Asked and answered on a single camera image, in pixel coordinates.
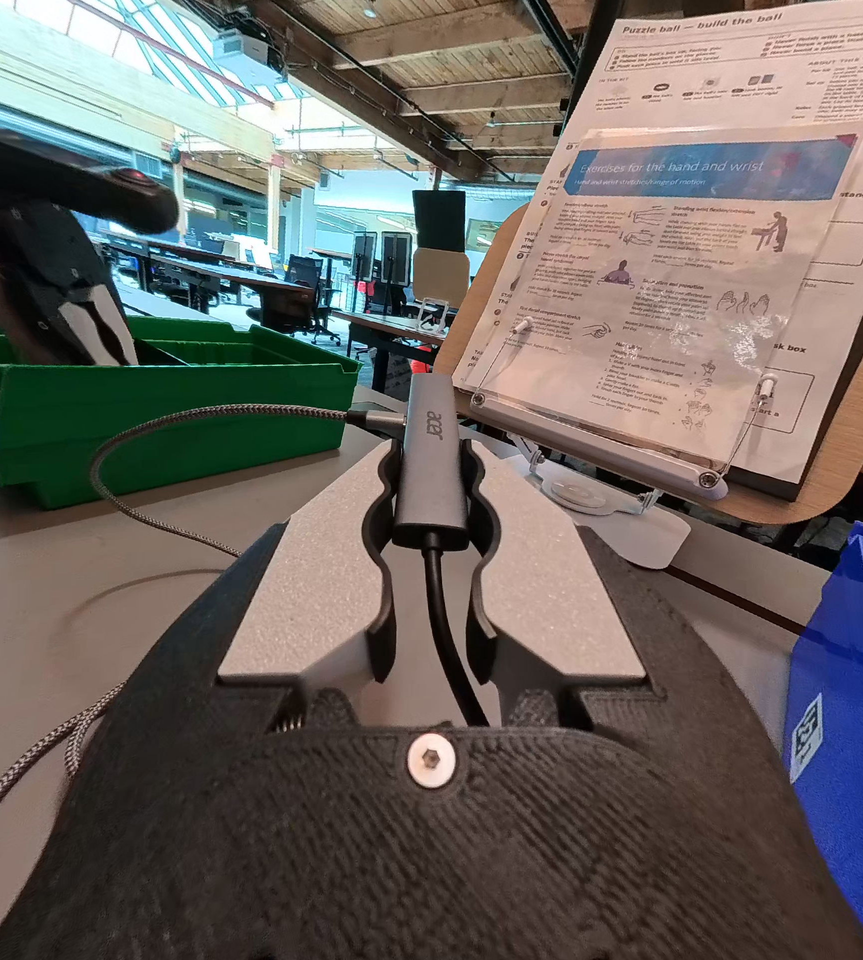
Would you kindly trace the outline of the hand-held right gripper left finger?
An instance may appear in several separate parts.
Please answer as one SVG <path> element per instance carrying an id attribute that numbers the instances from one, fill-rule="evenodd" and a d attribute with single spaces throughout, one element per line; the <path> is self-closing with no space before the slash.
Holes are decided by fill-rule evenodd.
<path id="1" fill-rule="evenodd" d="M 379 444 L 297 510 L 218 669 L 227 685 L 364 687 L 397 648 L 392 538 L 401 445 Z"/>

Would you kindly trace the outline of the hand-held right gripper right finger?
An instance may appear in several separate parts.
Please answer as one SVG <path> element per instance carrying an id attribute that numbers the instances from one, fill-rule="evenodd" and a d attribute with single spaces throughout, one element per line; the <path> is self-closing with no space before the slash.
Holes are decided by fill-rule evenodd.
<path id="1" fill-rule="evenodd" d="M 466 656 L 496 687 L 639 686 L 646 669 L 575 523 L 479 441 L 461 442 L 473 570 Z"/>

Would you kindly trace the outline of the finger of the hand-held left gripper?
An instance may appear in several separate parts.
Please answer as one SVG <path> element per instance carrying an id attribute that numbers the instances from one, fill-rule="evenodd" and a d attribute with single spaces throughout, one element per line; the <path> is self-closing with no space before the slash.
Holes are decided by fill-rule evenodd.
<path id="1" fill-rule="evenodd" d="M 98 327 L 95 304 L 89 300 L 65 301 L 58 307 L 58 318 L 65 339 L 86 358 L 89 365 L 102 366 L 102 336 Z"/>
<path id="2" fill-rule="evenodd" d="M 117 295 L 110 292 L 108 287 L 92 287 L 89 291 L 89 305 L 94 308 L 98 318 L 95 321 L 96 327 L 103 332 L 107 331 L 117 343 L 116 349 L 122 356 L 122 363 L 139 366 L 135 341 Z"/>

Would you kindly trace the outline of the green plastic bin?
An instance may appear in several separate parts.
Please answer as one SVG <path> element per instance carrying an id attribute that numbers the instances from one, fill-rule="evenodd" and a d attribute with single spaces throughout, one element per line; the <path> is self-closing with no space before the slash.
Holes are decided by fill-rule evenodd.
<path id="1" fill-rule="evenodd" d="M 0 488 L 43 509 L 98 499 L 89 464 L 110 438 L 166 415 L 236 404 L 346 411 L 361 365 L 262 326 L 128 318 L 150 364 L 24 363 L 0 332 Z M 103 462 L 118 494 L 336 450 L 344 425 L 303 416 L 240 415 L 182 422 L 133 438 Z"/>

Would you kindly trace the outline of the grey USB hub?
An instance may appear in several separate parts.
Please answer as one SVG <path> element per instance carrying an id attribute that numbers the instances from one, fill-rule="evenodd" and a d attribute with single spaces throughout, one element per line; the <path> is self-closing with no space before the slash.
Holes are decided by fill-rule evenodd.
<path id="1" fill-rule="evenodd" d="M 392 542 L 459 552 L 470 544 L 452 379 L 415 374 L 405 415 Z"/>

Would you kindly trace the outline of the blue plastic bin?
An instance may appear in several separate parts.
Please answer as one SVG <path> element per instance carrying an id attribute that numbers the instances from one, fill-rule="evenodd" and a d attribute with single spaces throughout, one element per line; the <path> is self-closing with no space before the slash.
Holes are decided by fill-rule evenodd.
<path id="1" fill-rule="evenodd" d="M 792 650 L 783 760 L 813 840 L 863 924 L 863 523 Z"/>

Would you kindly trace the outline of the long wooden desk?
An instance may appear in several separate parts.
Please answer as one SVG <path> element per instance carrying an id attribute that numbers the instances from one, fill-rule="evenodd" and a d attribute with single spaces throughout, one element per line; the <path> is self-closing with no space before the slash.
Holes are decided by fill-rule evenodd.
<path id="1" fill-rule="evenodd" d="M 316 294 L 314 289 L 274 279 L 254 270 L 217 266 L 202 261 L 150 253 L 153 275 L 169 277 L 183 284 L 188 291 L 188 304 L 207 312 L 211 298 L 222 291 L 222 285 L 244 287 L 259 297 L 258 322 L 266 329 L 294 334 L 315 326 Z"/>

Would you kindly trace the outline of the black office chair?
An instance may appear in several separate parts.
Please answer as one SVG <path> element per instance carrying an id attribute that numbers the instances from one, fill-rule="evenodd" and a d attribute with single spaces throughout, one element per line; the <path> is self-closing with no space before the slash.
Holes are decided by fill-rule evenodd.
<path id="1" fill-rule="evenodd" d="M 328 326 L 332 299 L 337 292 L 333 284 L 332 258 L 293 255 L 288 259 L 284 278 L 287 282 L 308 288 L 314 294 L 309 329 L 312 342 L 317 344 L 319 337 L 325 337 L 340 346 L 341 336 Z"/>

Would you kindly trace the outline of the white desk with black legs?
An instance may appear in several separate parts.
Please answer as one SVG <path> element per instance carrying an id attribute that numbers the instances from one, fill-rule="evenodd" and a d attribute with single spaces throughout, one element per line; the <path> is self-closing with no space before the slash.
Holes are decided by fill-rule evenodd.
<path id="1" fill-rule="evenodd" d="M 446 329 L 425 329 L 416 319 L 364 314 L 347 310 L 331 310 L 330 321 L 347 325 L 347 357 L 358 344 L 366 353 L 376 352 L 372 363 L 371 389 L 385 394 L 388 391 L 390 359 L 395 356 L 405 363 L 407 376 L 413 374 L 412 364 L 432 368 L 445 342 Z"/>

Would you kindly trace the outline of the white ceiling heater unit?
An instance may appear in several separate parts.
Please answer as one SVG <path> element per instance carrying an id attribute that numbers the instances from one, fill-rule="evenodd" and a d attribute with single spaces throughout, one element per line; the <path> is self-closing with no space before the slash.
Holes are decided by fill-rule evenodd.
<path id="1" fill-rule="evenodd" d="M 268 42 L 240 30 L 223 30 L 211 40 L 211 58 L 244 86 L 273 88 L 289 78 L 281 56 Z"/>

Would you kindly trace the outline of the small wooden document stand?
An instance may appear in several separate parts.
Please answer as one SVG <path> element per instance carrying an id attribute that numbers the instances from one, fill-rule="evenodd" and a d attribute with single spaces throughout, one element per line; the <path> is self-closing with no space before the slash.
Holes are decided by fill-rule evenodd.
<path id="1" fill-rule="evenodd" d="M 419 246 L 412 262 L 412 292 L 418 304 L 419 329 L 436 321 L 443 330 L 449 313 L 458 311 L 470 287 L 470 261 L 463 251 Z"/>

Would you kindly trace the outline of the black square panel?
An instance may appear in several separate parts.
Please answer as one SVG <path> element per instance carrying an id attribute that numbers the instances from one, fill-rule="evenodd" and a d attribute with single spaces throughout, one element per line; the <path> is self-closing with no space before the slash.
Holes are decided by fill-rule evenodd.
<path id="1" fill-rule="evenodd" d="M 462 190 L 412 191 L 417 249 L 465 252 L 466 194 Z"/>

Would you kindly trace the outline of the white instruction sheet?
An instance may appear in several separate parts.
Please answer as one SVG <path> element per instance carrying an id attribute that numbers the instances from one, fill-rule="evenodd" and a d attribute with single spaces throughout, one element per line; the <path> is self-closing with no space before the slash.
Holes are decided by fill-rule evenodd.
<path id="1" fill-rule="evenodd" d="M 741 471 L 798 486 L 863 322 L 863 142 L 857 167 L 775 342 L 728 462 L 709 465 L 462 388 L 492 331 L 512 256 L 527 253 L 539 201 L 560 186 L 567 144 L 588 130 L 758 128 L 863 121 L 863 2 L 820 2 L 660 22 L 620 20 L 562 133 L 456 370 L 473 408 L 542 446 L 560 442 L 615 473 L 689 498 L 721 499 Z"/>

